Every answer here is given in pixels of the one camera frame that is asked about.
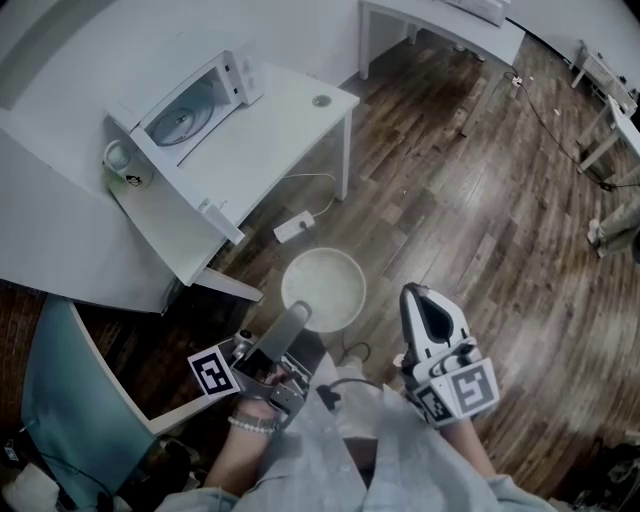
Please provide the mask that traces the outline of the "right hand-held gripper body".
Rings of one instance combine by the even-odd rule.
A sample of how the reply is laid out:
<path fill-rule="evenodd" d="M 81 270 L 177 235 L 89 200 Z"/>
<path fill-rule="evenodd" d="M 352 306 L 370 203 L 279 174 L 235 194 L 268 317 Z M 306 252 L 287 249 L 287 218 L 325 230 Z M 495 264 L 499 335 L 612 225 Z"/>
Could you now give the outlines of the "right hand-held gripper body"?
<path fill-rule="evenodd" d="M 492 361 L 473 337 L 421 362 L 405 353 L 400 369 L 407 399 L 434 428 L 469 419 L 499 400 Z"/>

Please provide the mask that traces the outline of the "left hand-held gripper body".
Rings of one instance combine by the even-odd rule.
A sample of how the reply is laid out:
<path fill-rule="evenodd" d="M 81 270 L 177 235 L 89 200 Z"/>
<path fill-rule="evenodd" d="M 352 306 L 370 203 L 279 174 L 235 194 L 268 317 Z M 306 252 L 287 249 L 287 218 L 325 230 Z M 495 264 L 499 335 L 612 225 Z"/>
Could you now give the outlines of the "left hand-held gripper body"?
<path fill-rule="evenodd" d="M 218 400 L 233 394 L 267 403 L 283 430 L 305 404 L 314 376 L 314 335 L 299 332 L 286 349 L 284 337 L 258 338 L 247 330 L 188 358 L 204 394 Z"/>

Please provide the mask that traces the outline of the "white microwave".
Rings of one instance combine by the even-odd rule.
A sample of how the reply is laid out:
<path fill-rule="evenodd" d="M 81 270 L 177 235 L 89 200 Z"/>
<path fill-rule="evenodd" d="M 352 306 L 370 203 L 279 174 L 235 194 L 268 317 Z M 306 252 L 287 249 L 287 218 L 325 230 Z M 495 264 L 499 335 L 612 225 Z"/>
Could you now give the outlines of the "white microwave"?
<path fill-rule="evenodd" d="M 107 108 L 111 120 L 185 202 L 229 240 L 243 233 L 221 213 L 221 208 L 180 171 L 179 165 L 240 106 L 255 103 L 264 94 L 262 67 L 249 44 L 219 54 L 213 50 L 157 52 L 135 63 L 122 85 L 121 95 Z M 209 122 L 178 145 L 158 146 L 150 131 L 160 116 L 179 107 L 211 105 Z"/>

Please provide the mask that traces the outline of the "person's right forearm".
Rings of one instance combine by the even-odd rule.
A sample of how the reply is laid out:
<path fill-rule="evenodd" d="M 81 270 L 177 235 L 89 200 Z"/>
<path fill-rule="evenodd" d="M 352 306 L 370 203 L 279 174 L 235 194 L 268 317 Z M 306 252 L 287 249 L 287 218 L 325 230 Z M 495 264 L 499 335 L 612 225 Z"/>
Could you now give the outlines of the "person's right forearm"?
<path fill-rule="evenodd" d="M 470 419 L 463 419 L 439 428 L 441 436 L 485 479 L 497 472 Z"/>

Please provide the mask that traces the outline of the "person's left forearm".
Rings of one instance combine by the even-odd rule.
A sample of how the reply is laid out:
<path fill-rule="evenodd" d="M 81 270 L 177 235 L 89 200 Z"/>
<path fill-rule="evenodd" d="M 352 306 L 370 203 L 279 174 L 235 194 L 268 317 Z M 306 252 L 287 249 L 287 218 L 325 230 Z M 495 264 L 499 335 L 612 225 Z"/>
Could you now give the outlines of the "person's left forearm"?
<path fill-rule="evenodd" d="M 267 402 L 241 400 L 230 416 L 227 438 L 203 487 L 218 488 L 237 498 L 253 487 L 276 419 L 276 410 Z"/>

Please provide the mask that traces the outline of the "person's light denim clothing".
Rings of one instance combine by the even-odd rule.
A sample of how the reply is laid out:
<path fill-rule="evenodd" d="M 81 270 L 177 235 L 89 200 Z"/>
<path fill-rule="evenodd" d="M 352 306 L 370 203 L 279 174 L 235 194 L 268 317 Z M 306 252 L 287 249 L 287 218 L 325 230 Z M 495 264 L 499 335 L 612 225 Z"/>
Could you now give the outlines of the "person's light denim clothing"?
<path fill-rule="evenodd" d="M 290 426 L 275 428 L 241 497 L 202 485 L 154 512 L 556 512 L 508 475 L 483 478 L 396 391 L 346 391 L 372 409 L 364 432 L 311 391 Z"/>

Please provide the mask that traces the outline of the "white power strip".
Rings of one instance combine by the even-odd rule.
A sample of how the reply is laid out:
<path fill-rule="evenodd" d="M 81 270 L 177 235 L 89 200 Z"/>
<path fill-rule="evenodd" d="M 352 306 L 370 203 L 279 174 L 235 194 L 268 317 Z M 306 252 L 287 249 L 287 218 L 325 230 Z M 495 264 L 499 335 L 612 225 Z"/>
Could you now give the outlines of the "white power strip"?
<path fill-rule="evenodd" d="M 311 213 L 309 211 L 303 211 L 276 227 L 274 229 L 274 235 L 279 243 L 284 244 L 314 225 L 315 219 Z"/>

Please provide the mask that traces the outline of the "teal top table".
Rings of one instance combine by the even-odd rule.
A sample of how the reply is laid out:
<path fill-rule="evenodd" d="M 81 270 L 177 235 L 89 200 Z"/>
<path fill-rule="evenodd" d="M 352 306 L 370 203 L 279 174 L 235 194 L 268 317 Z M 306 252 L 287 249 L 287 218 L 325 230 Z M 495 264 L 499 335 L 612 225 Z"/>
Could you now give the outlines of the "teal top table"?
<path fill-rule="evenodd" d="M 59 485 L 80 508 L 115 494 L 157 436 L 213 405 L 200 396 L 148 419 L 99 353 L 75 305 L 46 298 L 23 385 L 21 417 Z"/>

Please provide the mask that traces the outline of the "white mug with cartoon print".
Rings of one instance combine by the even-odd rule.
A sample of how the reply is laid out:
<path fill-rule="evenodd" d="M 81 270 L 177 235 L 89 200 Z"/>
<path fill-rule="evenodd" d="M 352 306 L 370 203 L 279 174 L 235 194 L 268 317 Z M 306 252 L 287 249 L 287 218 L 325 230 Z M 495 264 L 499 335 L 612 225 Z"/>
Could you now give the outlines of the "white mug with cartoon print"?
<path fill-rule="evenodd" d="M 154 177 L 154 170 L 145 163 L 137 150 L 121 140 L 111 141 L 103 152 L 103 165 L 131 187 L 147 188 Z"/>

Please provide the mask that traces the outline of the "small white side table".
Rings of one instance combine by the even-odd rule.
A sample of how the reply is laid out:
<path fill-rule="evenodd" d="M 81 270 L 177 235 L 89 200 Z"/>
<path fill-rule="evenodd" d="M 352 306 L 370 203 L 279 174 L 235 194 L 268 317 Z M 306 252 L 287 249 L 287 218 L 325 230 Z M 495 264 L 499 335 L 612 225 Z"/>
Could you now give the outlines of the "small white side table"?
<path fill-rule="evenodd" d="M 596 115 L 596 117 L 587 125 L 586 129 L 580 134 L 576 142 L 580 147 L 584 147 L 588 142 L 591 133 L 594 131 L 600 121 L 611 117 L 610 135 L 601 142 L 594 151 L 589 153 L 583 160 L 578 163 L 579 173 L 583 174 L 591 165 L 600 159 L 619 139 L 622 139 L 630 148 L 632 153 L 638 158 L 638 164 L 629 174 L 640 172 L 640 132 L 622 110 L 619 103 L 611 96 L 607 96 L 605 106 Z"/>

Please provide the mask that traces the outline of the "white desk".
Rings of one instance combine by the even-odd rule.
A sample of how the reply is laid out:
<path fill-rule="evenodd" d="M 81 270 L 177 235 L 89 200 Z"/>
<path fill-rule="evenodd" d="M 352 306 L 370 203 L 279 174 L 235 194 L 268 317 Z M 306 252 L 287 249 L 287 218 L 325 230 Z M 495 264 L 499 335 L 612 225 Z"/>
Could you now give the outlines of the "white desk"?
<path fill-rule="evenodd" d="M 525 32 L 510 21 L 497 27 L 441 0 L 359 0 L 359 4 L 359 77 L 363 80 L 369 76 L 373 13 L 405 22 L 410 37 L 424 29 L 485 58 L 491 76 L 462 128 L 461 134 L 469 136 L 498 83 L 513 69 Z"/>

